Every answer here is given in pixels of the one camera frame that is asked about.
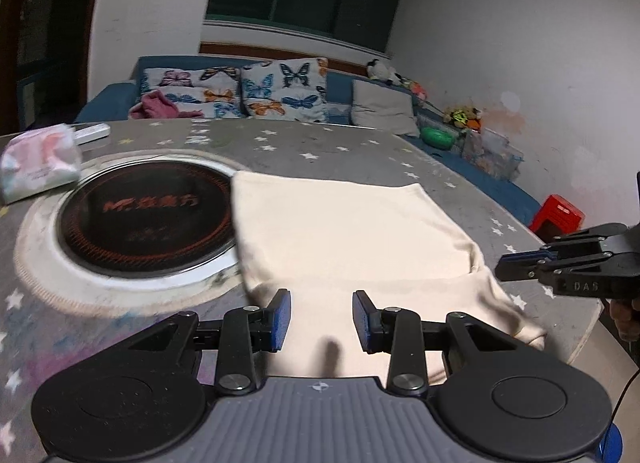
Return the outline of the operator right hand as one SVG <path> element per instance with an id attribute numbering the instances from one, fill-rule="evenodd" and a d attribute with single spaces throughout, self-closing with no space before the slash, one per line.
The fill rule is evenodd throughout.
<path id="1" fill-rule="evenodd" d="M 615 323 L 618 336 L 625 342 L 637 342 L 640 336 L 639 324 L 640 301 L 621 301 L 612 299 L 610 316 Z"/>

